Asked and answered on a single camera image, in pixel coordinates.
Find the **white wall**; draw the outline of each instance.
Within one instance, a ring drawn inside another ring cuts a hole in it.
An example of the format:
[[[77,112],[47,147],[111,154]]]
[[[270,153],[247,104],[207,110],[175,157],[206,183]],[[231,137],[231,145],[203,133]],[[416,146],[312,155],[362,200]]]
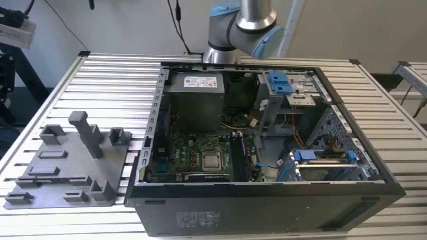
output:
[[[306,0],[288,57],[358,59],[371,73],[427,62],[427,0]]]
[[[107,54],[182,55],[186,51],[172,24],[167,0],[48,0],[89,51]],[[210,7],[219,0],[180,0],[182,27],[192,52],[208,45]],[[0,6],[24,11],[29,0],[0,0]],[[291,0],[274,0],[278,23],[287,24]],[[37,24],[29,50],[24,50],[48,87],[55,87],[84,50],[43,0],[29,20]]]

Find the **metal frame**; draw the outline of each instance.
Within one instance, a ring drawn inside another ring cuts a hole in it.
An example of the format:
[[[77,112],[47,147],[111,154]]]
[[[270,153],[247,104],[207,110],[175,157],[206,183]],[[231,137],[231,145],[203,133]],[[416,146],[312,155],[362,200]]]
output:
[[[427,63],[400,62],[395,74],[399,74],[408,84],[427,98]]]
[[[200,56],[147,56],[92,54],[79,57],[45,101],[11,151],[0,161],[0,206],[25,164],[35,156],[44,124],[69,128],[64,116],[75,109],[88,111],[103,126],[115,124],[134,133],[127,166],[120,182],[126,193],[136,151],[143,147],[146,126],[155,93],[160,62],[200,62]],[[424,240],[427,238],[427,134],[360,66],[348,60],[274,58],[258,61],[243,58],[247,65],[319,67],[328,77],[344,106],[351,112],[378,154],[383,158],[407,197],[368,219],[348,233],[308,234],[307,239]],[[147,233],[132,208],[116,205],[99,208],[5,210],[0,207],[0,236],[32,236],[31,239],[103,238],[147,239]],[[294,234],[211,236],[212,239],[294,239]]]

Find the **gray power supply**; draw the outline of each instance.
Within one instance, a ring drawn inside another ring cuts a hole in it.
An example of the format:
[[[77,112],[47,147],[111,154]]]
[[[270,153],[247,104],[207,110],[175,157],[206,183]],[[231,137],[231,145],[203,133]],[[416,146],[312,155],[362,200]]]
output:
[[[223,74],[179,72],[170,80],[164,95],[170,97],[172,115],[179,118],[176,129],[180,132],[220,129],[226,95]]]

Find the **white label sticker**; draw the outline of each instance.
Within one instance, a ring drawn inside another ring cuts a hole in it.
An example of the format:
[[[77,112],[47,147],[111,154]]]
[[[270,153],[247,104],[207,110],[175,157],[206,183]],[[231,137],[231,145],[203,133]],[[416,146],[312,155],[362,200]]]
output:
[[[216,77],[187,76],[184,79],[184,88],[212,88],[216,89]]]

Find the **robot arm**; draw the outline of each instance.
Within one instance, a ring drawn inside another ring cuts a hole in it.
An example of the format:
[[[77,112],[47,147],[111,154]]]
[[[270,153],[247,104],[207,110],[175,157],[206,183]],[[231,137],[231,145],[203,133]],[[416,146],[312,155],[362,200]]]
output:
[[[270,58],[278,49],[284,28],[276,25],[271,0],[232,0],[211,7],[208,50],[203,62],[239,64],[239,51],[254,58]]]

